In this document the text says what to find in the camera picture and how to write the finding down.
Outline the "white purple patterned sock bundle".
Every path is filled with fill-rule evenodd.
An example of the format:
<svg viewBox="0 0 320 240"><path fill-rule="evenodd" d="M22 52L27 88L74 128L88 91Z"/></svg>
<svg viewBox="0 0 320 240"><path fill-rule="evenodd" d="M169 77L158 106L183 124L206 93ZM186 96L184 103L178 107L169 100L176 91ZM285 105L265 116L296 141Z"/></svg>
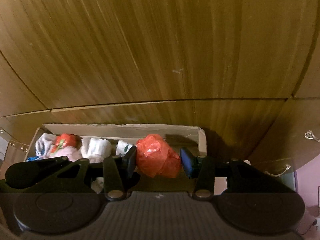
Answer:
<svg viewBox="0 0 320 240"><path fill-rule="evenodd" d="M119 140L116 146L116 156L124 157L132 147L132 144Z"/></svg>

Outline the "pink fluffy plush toy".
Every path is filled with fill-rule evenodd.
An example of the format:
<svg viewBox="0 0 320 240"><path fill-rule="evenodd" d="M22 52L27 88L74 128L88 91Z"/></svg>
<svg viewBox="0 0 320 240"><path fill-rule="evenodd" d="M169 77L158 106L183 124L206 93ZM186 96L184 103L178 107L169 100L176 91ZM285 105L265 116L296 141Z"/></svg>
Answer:
<svg viewBox="0 0 320 240"><path fill-rule="evenodd" d="M72 146L67 146L65 148L58 150L55 153L51 153L49 157L50 158L67 157L68 160L75 162L81 159L82 155L77 148L74 148Z"/></svg>

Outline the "large white bundle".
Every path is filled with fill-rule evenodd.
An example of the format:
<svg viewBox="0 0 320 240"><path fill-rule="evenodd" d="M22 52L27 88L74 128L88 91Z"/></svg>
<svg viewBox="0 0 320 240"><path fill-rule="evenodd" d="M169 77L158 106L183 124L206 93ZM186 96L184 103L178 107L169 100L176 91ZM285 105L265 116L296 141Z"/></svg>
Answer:
<svg viewBox="0 0 320 240"><path fill-rule="evenodd" d="M111 156L112 144L107 139L83 137L80 153L90 164L102 163Z"/></svg>

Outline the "white blue striped sock bundle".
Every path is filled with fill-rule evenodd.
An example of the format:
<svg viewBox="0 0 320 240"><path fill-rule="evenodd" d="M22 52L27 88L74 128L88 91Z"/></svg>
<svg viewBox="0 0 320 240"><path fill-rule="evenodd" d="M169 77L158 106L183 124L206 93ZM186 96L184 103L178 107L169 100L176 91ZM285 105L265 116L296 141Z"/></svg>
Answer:
<svg viewBox="0 0 320 240"><path fill-rule="evenodd" d="M55 144L57 136L54 134L43 133L35 142L35 153L43 159L49 158L50 151Z"/></svg>

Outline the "orange bag with green tie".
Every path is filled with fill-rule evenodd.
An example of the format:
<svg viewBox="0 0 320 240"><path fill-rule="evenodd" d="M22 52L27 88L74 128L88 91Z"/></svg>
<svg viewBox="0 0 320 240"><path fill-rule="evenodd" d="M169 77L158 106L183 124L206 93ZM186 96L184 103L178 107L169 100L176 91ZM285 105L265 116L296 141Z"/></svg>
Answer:
<svg viewBox="0 0 320 240"><path fill-rule="evenodd" d="M57 153L59 150L62 150L69 146L77 148L80 140L81 139L78 135L63 133L56 137L50 153Z"/></svg>

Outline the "small orange plastic bag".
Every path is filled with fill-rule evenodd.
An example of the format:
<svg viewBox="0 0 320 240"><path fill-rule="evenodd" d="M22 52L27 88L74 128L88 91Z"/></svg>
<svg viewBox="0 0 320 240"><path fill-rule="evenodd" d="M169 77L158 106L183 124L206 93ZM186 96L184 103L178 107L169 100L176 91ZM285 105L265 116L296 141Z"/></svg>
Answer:
<svg viewBox="0 0 320 240"><path fill-rule="evenodd" d="M144 175L154 178L176 178L181 169L179 154L159 135L149 134L136 143L137 167Z"/></svg>

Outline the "brown cardboard box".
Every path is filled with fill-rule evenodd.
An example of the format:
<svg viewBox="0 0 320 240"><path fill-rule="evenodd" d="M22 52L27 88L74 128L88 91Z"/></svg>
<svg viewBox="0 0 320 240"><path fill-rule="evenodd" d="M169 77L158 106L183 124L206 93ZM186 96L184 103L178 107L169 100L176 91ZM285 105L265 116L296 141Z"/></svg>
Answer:
<svg viewBox="0 0 320 240"><path fill-rule="evenodd" d="M206 134L203 129L196 126L165 125L165 124L125 124L125 125L98 125L98 124L43 124L40 126L30 143L25 157L36 155L35 143L43 133L60 135L62 133L74 134L79 137L105 138L116 145L118 140L136 144L150 134L160 135L170 147L180 152L186 147L194 156L207 155Z"/></svg>

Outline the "wooden wardrobe with drawers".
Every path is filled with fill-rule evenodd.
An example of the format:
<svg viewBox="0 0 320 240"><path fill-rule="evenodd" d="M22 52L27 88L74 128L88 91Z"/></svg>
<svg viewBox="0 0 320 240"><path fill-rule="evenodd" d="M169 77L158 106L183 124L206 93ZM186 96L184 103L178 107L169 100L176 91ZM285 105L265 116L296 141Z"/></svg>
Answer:
<svg viewBox="0 0 320 240"><path fill-rule="evenodd" d="M319 0L1 0L1 136L169 124L261 169L319 154Z"/></svg>

